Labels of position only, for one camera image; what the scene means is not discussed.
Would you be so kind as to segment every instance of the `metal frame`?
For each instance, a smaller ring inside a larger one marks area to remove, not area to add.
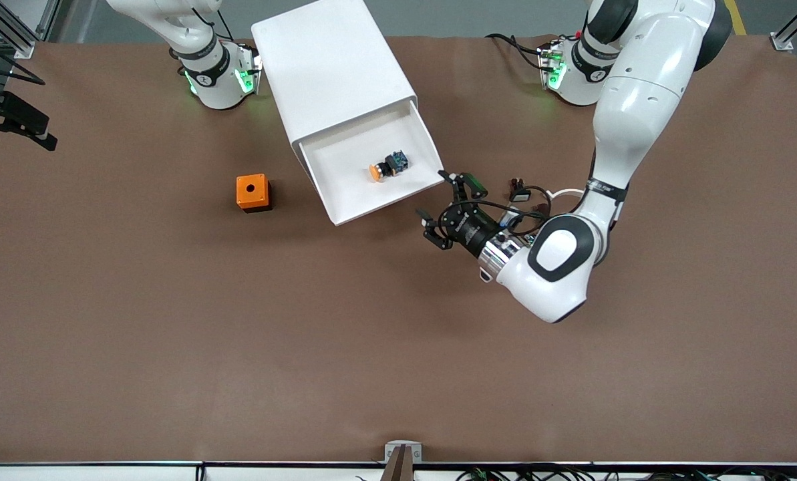
[[[793,38],[793,35],[796,35],[796,33],[797,13],[796,16],[791,19],[791,21],[787,22],[787,25],[784,25],[784,27],[781,28],[781,30],[779,30],[777,33],[773,31],[773,33],[770,34],[773,46],[775,49],[777,49],[777,51],[792,51],[793,43],[791,42],[791,39]]]
[[[0,2],[0,36],[15,48],[16,58],[30,58],[40,39],[15,13]]]

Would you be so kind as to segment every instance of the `green light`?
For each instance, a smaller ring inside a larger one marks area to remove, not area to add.
[[[194,95],[199,95],[196,93],[196,88],[193,86],[193,79],[190,78],[190,74],[187,73],[187,70],[184,71],[184,78],[187,79],[187,83],[190,84],[190,91]]]
[[[561,79],[567,72],[567,64],[562,62],[554,72],[550,73],[550,88],[557,89],[561,86]]]
[[[253,81],[250,79],[251,75],[236,69],[235,78],[238,79],[238,82],[241,85],[241,90],[245,94],[249,94],[249,92],[253,91]]]

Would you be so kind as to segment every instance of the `white box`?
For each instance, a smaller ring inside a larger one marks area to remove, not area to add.
[[[443,180],[416,93],[362,0],[318,0],[253,25],[285,133],[336,225]],[[410,167],[374,182],[402,150]]]

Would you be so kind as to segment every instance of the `table surface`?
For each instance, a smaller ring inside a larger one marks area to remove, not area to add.
[[[389,44],[446,168],[584,184],[592,107],[493,40]],[[797,462],[797,65],[767,37],[694,76],[560,325],[422,238],[446,186],[333,226],[268,85],[212,112],[163,45],[28,64],[59,147],[0,135],[0,462]],[[255,172],[277,207],[243,214]]]

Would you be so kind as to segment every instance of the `white robot link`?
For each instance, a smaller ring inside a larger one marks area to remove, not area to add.
[[[230,109],[258,90],[261,58],[246,45],[220,40],[205,15],[222,0],[108,0],[112,9],[154,30],[184,66],[190,91],[206,107]]]
[[[486,195],[468,174],[444,178],[454,200],[438,219],[420,211],[425,237],[441,249],[460,243],[548,323],[576,311],[588,278],[609,250],[636,168],[666,127],[689,79],[721,51],[731,16],[715,0],[594,0],[579,37],[541,49],[546,88],[576,106],[597,103],[595,158],[579,205],[545,222],[531,243],[478,208]],[[464,192],[469,186],[469,197]]]

